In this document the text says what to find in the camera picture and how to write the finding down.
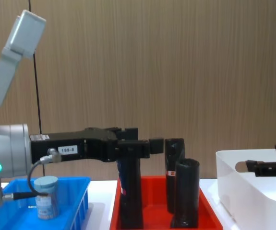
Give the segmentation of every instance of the wooden wall panel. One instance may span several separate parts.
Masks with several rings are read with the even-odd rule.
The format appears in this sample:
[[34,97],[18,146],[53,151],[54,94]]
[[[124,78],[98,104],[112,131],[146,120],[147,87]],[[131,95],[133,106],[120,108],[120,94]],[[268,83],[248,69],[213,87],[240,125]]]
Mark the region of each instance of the wooden wall panel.
[[[276,144],[276,0],[31,0],[47,19],[36,54],[43,132],[139,127],[184,137],[201,176],[217,150]],[[48,173],[117,176],[75,161]],[[163,155],[142,174],[163,174]]]
[[[17,15],[28,10],[28,0],[0,0],[0,54]],[[26,123],[30,133],[39,133],[36,83],[33,60],[23,59],[4,104],[0,107],[0,125]]]

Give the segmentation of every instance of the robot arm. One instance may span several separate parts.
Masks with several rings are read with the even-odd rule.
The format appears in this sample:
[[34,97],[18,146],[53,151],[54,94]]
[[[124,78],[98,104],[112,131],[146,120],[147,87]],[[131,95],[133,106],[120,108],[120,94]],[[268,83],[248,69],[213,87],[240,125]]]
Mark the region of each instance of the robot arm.
[[163,152],[163,139],[138,140],[138,129],[86,128],[78,132],[31,135],[32,163],[47,156],[49,149],[61,155],[61,161],[96,159],[113,162],[126,158],[150,158]]
[[21,16],[17,16],[0,57],[0,106],[7,95],[22,57],[33,56],[45,24],[45,19],[28,11],[23,11]]
[[252,172],[256,177],[276,177],[276,162],[241,161],[236,164],[236,171]]

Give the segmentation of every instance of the black cylinder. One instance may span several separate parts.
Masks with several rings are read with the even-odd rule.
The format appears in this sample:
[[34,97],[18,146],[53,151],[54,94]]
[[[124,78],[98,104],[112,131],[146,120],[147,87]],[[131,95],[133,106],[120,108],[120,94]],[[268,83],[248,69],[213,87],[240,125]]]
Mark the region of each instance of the black cylinder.
[[175,209],[172,228],[198,228],[200,163],[193,159],[176,162]]
[[175,191],[175,167],[176,161],[185,158],[185,143],[182,138],[165,140],[166,161],[166,192],[168,212],[174,213],[174,191]]
[[121,229],[143,229],[140,159],[117,161],[121,183]]

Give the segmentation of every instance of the small jar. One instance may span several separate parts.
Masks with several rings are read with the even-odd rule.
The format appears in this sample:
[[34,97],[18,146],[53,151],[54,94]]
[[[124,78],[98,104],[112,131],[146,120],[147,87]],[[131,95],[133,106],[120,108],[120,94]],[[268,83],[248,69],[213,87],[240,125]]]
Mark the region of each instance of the small jar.
[[34,188],[40,193],[48,193],[48,196],[36,197],[37,216],[40,219],[52,219],[59,214],[57,201],[58,178],[55,176],[43,176],[34,181]]

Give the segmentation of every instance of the table surface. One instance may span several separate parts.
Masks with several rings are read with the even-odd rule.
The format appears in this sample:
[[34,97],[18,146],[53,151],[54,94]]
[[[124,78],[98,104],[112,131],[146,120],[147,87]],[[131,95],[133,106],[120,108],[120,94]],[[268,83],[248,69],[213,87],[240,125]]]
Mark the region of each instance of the table surface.
[[[89,210],[85,230],[108,230],[112,218],[117,181],[91,181],[88,187]],[[217,179],[201,179],[200,187],[223,225],[224,230],[240,230],[234,219],[220,203]]]

